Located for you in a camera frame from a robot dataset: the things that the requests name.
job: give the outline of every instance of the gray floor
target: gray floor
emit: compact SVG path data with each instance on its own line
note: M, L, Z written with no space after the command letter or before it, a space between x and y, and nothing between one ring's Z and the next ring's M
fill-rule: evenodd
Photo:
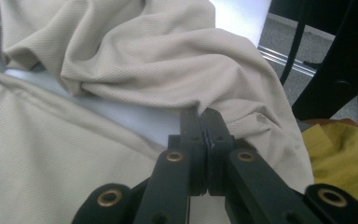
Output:
M272 19L267 19L260 39L260 46L273 49L284 55L288 55L292 45L295 28L282 24ZM296 58L300 61L321 63L328 49L332 44L331 40L322 38L311 33L304 33ZM278 77L281 76L283 65L269 62ZM310 82L311 77L297 71L292 71L283 88L286 92L289 103L292 105L300 93ZM358 123L358 98L356 97L339 110L332 119L353 119Z

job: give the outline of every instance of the beige fabric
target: beige fabric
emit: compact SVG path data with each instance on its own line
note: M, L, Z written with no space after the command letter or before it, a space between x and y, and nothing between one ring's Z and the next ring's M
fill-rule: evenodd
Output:
M246 38L213 28L208 1L0 1L0 17L8 66L28 69L41 62L74 95L197 106L199 112L215 108L230 132L255 146L290 187L303 191L312 183L279 80ZM150 175L161 150L0 75L0 211L7 214L0 213L0 222L70 222L101 184L133 186ZM226 223L222 199L196 201L204 200L210 212L193 205L196 223Z

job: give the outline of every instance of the clamp jaw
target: clamp jaw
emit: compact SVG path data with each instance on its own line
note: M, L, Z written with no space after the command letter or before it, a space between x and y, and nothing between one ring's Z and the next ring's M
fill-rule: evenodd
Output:
M190 196L226 197L231 223L358 223L358 201L342 189L318 184L305 195L290 189L257 154L230 135L219 112L181 113L181 134L153 174L133 189L107 184L77 211L75 224L188 223Z

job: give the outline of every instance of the yellow cloth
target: yellow cloth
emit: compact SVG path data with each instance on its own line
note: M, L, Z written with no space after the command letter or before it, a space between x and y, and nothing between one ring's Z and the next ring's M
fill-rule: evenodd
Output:
M358 128L336 122L303 132L315 183L346 190L358 200Z

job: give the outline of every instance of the metal rivet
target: metal rivet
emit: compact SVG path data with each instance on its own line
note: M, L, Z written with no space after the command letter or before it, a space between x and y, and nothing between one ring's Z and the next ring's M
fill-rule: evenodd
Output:
M255 157L252 155L252 153L249 152L240 152L238 153L238 160L240 161L253 161Z
M109 207L120 202L123 197L122 193L118 189L109 189L104 191L98 196L98 204L102 207Z
M318 196L330 205L335 207L345 207L347 206L348 202L341 194L331 190L331 189L319 189Z
M183 159L183 154L180 152L170 152L167 154L168 161L181 161Z

